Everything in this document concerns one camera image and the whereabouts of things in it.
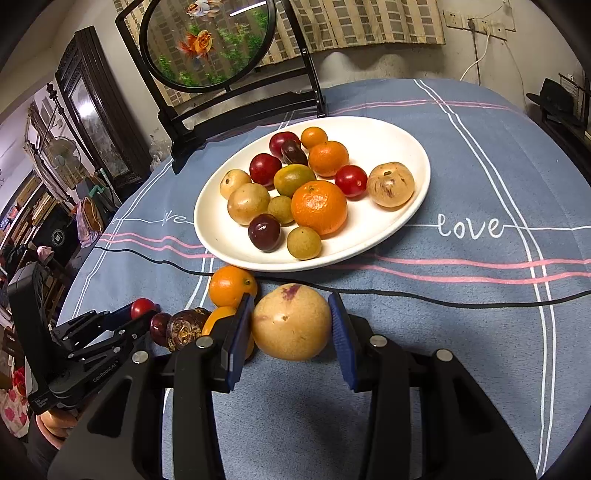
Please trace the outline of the person's left hand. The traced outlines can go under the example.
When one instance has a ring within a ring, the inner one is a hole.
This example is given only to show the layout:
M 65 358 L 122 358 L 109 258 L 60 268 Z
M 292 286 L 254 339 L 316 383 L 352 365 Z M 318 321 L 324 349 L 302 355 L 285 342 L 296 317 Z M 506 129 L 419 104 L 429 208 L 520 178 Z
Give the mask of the person's left hand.
M 57 450 L 60 450 L 77 425 L 78 419 L 68 411 L 50 409 L 35 417 L 41 435 Z

